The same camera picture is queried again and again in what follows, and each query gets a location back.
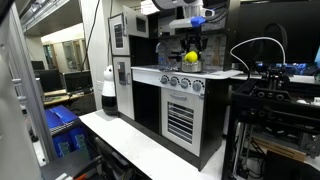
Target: refrigerator door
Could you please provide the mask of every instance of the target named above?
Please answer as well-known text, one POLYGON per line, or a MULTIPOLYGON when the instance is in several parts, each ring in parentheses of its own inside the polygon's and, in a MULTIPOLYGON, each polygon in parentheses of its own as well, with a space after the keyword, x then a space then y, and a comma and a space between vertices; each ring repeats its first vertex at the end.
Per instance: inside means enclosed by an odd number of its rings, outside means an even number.
POLYGON ((112 55, 130 55, 129 38, 125 28, 123 14, 109 19, 112 55))
POLYGON ((118 111, 134 120, 130 58, 114 57, 113 66, 118 111))

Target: toy kitchen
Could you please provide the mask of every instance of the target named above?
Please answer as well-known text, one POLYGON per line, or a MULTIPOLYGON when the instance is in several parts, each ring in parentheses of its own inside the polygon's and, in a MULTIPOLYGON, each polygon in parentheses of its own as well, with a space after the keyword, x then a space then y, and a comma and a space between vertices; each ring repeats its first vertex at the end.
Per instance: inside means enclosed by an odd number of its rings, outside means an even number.
POLYGON ((180 8, 145 16, 124 6, 109 18, 115 89, 120 118, 200 171, 221 146, 226 79, 239 71, 223 71, 226 17, 172 29, 180 8))

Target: white cabinet door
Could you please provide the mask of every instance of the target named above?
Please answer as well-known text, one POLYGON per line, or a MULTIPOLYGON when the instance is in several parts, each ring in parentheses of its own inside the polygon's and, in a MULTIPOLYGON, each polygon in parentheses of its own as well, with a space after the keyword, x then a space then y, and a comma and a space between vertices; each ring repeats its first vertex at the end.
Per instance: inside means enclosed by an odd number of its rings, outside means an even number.
POLYGON ((200 155, 202 97, 161 88, 162 135, 196 156, 200 155))
POLYGON ((109 31, 113 55, 130 55, 129 38, 125 34, 123 14, 109 19, 109 31))
POLYGON ((114 57, 113 65, 118 111, 134 120, 130 58, 114 57))

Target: oven door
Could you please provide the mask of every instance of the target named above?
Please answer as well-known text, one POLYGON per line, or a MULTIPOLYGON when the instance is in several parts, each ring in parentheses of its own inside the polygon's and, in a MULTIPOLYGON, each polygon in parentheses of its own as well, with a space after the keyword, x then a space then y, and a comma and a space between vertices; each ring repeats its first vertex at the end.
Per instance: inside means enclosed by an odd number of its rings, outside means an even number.
POLYGON ((161 88, 161 103, 162 135, 199 156, 203 97, 161 88))

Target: lemon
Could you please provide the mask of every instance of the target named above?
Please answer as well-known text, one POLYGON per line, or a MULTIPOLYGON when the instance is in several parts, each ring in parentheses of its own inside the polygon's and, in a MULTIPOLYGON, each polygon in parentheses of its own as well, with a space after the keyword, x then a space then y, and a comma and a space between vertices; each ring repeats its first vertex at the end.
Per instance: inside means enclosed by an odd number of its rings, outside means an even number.
POLYGON ((195 51, 190 51, 185 57, 185 61, 196 62, 198 60, 198 54, 195 51))

